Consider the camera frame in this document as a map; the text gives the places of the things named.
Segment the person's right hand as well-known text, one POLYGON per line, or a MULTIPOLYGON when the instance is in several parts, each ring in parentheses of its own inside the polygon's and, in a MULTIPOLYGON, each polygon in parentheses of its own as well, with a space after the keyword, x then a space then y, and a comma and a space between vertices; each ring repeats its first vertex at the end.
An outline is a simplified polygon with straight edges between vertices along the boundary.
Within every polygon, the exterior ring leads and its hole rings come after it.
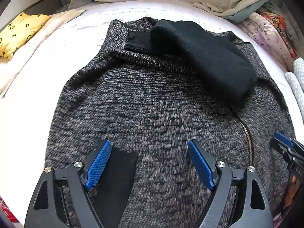
POLYGON ((286 193, 285 199, 284 199, 284 208, 290 206, 293 202, 293 198, 297 192, 296 182, 297 182, 296 176, 292 176, 289 181, 289 185, 287 187, 287 193, 286 193))

